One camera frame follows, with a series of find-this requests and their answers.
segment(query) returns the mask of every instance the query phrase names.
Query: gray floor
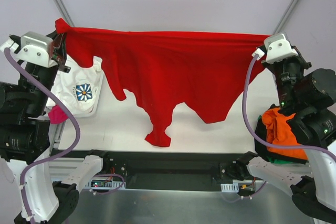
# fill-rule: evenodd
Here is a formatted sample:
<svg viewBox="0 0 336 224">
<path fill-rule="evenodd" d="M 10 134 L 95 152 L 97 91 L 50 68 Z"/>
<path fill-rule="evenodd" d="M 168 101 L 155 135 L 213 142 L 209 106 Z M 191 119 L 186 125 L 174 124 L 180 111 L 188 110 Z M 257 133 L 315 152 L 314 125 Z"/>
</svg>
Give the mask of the gray floor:
<svg viewBox="0 0 336 224">
<path fill-rule="evenodd" d="M 253 200 L 234 204 L 237 195 L 187 191 L 121 190 L 93 196 L 84 191 L 70 224 L 298 224 L 313 223 L 281 191 L 267 185 Z"/>
</svg>

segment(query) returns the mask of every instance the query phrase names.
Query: orange cloth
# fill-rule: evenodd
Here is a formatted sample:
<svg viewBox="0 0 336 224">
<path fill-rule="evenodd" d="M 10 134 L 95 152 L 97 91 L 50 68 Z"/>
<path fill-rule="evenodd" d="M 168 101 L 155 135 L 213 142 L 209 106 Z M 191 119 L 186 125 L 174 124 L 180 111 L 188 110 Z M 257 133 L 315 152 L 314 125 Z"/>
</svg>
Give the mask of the orange cloth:
<svg viewBox="0 0 336 224">
<path fill-rule="evenodd" d="M 292 119 L 295 114 L 284 116 L 279 113 L 279 109 L 280 108 L 269 109 L 263 114 L 262 122 L 267 129 L 266 141 L 275 145 L 300 145 L 290 130 L 290 126 L 287 124 L 287 121 Z M 269 152 L 278 153 L 283 156 L 307 160 L 306 153 L 302 149 L 284 150 L 267 147 L 267 150 Z"/>
</svg>

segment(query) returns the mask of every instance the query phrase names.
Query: white tabletop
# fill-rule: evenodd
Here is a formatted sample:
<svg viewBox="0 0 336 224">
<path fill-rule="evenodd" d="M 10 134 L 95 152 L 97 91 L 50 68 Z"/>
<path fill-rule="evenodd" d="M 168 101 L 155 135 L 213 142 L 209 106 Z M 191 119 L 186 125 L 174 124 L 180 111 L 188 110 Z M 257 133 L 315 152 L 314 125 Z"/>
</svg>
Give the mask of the white tabletop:
<svg viewBox="0 0 336 224">
<path fill-rule="evenodd" d="M 172 138 L 171 146 L 155 147 L 144 140 L 152 131 L 147 113 L 135 103 L 135 96 L 125 91 L 127 99 L 118 101 L 112 94 L 106 78 L 102 84 L 96 114 L 79 118 L 81 139 L 76 150 L 190 152 L 190 153 L 244 153 L 254 150 L 254 139 L 248 133 L 241 113 L 241 94 L 230 109 L 224 122 L 205 124 L 184 103 L 176 106 L 173 122 L 166 129 Z M 278 103 L 272 74 L 266 69 L 250 84 L 248 118 L 253 127 L 259 115 L 273 103 Z M 66 122 L 59 149 L 67 148 L 75 139 L 72 123 Z"/>
</svg>

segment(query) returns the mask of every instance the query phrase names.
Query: flower graphic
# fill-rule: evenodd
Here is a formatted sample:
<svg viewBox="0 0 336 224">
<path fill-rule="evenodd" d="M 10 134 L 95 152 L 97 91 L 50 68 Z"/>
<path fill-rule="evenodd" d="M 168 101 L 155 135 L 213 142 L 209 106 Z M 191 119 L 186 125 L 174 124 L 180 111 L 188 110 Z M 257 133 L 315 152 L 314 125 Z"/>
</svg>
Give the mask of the flower graphic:
<svg viewBox="0 0 336 224">
<path fill-rule="evenodd" d="M 90 84 L 76 85 L 76 96 L 78 101 L 87 101 L 92 99 Z"/>
</svg>

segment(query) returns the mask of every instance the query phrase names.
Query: red shirt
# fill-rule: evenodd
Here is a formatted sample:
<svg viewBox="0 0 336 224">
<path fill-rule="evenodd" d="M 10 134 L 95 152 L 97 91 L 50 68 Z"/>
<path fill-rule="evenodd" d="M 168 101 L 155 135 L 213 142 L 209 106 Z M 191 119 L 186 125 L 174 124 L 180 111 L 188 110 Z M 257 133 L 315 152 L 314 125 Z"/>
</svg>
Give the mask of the red shirt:
<svg viewBox="0 0 336 224">
<path fill-rule="evenodd" d="M 170 145 L 164 131 L 172 122 L 175 106 L 182 102 L 205 123 L 225 120 L 243 91 L 251 54 L 268 37 L 78 28 L 63 19 L 56 21 L 56 31 L 67 33 L 67 53 L 79 66 L 91 67 L 93 56 L 102 58 L 102 69 L 118 100 L 126 99 L 123 89 L 134 93 L 137 105 L 153 123 L 146 140 L 160 147 Z M 251 81 L 261 71 L 257 62 Z"/>
</svg>

